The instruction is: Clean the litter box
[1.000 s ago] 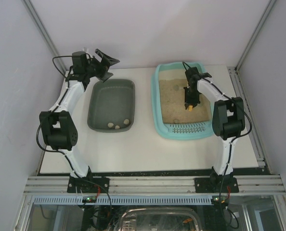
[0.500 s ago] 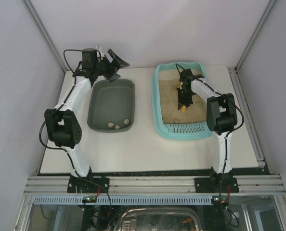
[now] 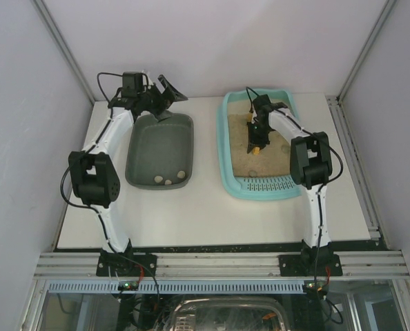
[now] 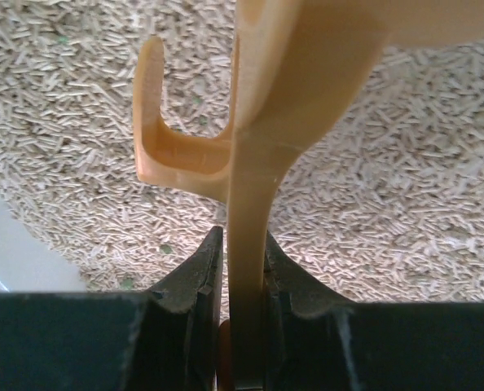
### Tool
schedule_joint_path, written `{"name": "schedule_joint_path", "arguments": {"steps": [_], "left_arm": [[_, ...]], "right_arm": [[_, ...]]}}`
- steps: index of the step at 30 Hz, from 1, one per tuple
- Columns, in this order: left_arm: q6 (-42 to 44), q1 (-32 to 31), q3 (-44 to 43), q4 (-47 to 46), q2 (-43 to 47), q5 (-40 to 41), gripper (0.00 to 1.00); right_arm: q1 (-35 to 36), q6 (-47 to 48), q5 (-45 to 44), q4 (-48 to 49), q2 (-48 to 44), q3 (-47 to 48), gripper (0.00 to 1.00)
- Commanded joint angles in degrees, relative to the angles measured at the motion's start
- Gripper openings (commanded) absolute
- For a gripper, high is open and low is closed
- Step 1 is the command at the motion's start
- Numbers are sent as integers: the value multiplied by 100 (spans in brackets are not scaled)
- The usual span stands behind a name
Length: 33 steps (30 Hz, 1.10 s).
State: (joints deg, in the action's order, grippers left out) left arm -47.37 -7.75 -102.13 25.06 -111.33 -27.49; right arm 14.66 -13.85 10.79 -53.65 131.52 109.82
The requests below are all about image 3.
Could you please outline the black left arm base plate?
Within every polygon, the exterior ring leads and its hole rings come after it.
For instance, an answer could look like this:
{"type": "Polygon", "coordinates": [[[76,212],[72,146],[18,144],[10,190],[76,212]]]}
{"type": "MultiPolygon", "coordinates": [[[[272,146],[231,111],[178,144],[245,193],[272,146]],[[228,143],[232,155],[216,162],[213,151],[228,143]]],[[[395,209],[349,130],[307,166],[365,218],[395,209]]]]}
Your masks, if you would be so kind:
{"type": "Polygon", "coordinates": [[[151,277],[155,274],[156,267],[155,254],[134,252],[131,247],[122,253],[101,250],[96,275],[98,277],[151,277]]]}

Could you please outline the yellow litter scoop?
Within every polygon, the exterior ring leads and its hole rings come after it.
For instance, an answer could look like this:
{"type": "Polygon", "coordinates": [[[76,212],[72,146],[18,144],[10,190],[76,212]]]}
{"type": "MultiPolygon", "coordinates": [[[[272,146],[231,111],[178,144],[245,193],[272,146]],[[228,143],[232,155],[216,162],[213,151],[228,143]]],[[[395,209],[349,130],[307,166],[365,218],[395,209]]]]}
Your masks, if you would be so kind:
{"type": "MultiPolygon", "coordinates": [[[[248,139],[251,139],[250,134],[251,134],[251,131],[252,131],[252,127],[251,127],[252,126],[252,123],[251,123],[252,118],[253,118],[253,114],[248,113],[248,115],[247,115],[247,126],[248,126],[248,134],[249,134],[248,139]]],[[[260,153],[260,147],[256,146],[251,154],[258,155],[259,153],[260,153]]]]}

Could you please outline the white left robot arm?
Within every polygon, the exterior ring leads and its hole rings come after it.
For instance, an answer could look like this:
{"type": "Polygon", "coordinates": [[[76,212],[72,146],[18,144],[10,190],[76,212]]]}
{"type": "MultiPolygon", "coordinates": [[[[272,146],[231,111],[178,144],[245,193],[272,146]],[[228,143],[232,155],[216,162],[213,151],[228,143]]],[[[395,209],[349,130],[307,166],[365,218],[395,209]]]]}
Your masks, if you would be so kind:
{"type": "Polygon", "coordinates": [[[78,207],[96,214],[104,234],[104,250],[111,254],[125,253],[132,247],[117,212],[121,183],[112,157],[143,112],[161,122],[171,117],[168,109],[173,103],[187,100],[164,75],[158,76],[162,90],[145,72],[124,72],[120,78],[122,85],[106,100],[104,126],[82,150],[69,154],[63,175],[70,178],[72,192],[81,200],[78,207]]]}

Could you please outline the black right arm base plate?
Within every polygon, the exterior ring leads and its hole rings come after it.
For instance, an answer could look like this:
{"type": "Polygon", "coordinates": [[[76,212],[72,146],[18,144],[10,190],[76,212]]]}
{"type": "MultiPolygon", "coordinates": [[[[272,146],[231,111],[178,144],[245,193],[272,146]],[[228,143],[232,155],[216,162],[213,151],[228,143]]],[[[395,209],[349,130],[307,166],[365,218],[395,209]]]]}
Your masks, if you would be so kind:
{"type": "Polygon", "coordinates": [[[280,274],[283,277],[341,277],[343,275],[340,257],[332,244],[309,247],[304,241],[297,254],[281,254],[278,257],[280,274]]]}

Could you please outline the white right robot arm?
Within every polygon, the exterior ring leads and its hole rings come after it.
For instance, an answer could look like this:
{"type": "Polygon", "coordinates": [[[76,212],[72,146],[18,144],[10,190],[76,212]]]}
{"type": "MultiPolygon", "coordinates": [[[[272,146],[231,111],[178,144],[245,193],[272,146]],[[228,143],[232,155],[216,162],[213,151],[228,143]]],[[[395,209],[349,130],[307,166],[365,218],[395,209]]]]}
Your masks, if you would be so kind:
{"type": "Polygon", "coordinates": [[[276,131],[290,145],[290,175],[300,187],[308,225],[303,241],[312,249],[328,245],[326,218],[326,186],[333,166],[329,138],[325,132],[309,132],[282,102],[253,102],[253,115],[247,123],[247,152],[263,150],[269,133],[276,131]]]}

